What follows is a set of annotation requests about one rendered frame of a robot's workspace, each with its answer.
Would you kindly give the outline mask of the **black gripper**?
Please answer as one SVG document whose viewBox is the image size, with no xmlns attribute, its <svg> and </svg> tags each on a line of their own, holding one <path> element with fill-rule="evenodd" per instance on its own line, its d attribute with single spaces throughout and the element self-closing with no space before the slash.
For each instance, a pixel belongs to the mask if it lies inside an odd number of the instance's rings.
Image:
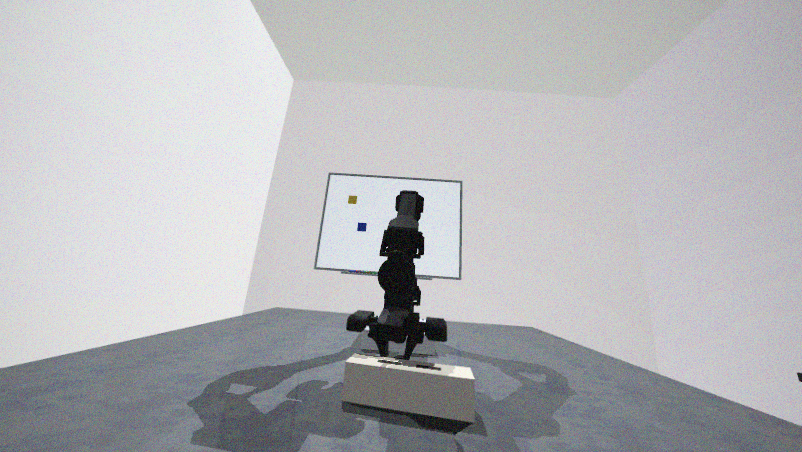
<svg viewBox="0 0 802 452">
<path fill-rule="evenodd" d="M 392 295 L 385 291 L 384 306 L 386 299 L 393 299 L 393 305 L 404 306 L 404 301 L 410 301 L 413 311 L 414 289 L 409 289 L 405 293 L 399 295 Z M 366 327 L 369 327 L 368 337 L 373 338 L 376 342 L 380 356 L 387 357 L 388 355 L 388 340 L 379 340 L 377 338 L 377 319 L 374 317 L 374 312 L 358 310 L 351 314 L 346 323 L 346 330 L 361 332 Z M 418 335 L 408 335 L 406 340 L 406 348 L 404 360 L 409 360 L 410 356 L 417 343 L 423 343 L 425 336 L 433 341 L 447 341 L 447 324 L 444 319 L 426 317 L 426 322 L 419 323 Z"/>
</svg>

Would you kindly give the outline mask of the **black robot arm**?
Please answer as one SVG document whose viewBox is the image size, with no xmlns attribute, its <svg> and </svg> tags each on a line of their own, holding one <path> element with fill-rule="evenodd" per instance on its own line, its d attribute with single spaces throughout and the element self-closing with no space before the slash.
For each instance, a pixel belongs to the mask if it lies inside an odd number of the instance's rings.
<svg viewBox="0 0 802 452">
<path fill-rule="evenodd" d="M 377 319 L 377 338 L 403 343 L 407 335 L 418 335 L 419 331 L 420 313 L 414 312 L 414 306 L 420 306 L 421 290 L 417 286 L 413 261 L 424 255 L 424 236 L 418 231 L 424 197 L 416 191 L 400 191 L 396 196 L 395 209 L 397 217 L 390 220 L 383 234 L 379 256 L 385 256 L 387 260 L 379 268 L 378 282 L 384 291 L 392 295 L 414 289 L 413 301 L 417 302 L 413 302 L 412 311 L 410 301 L 404 301 L 404 306 L 397 306 L 393 305 L 393 299 L 386 299 Z"/>
</svg>

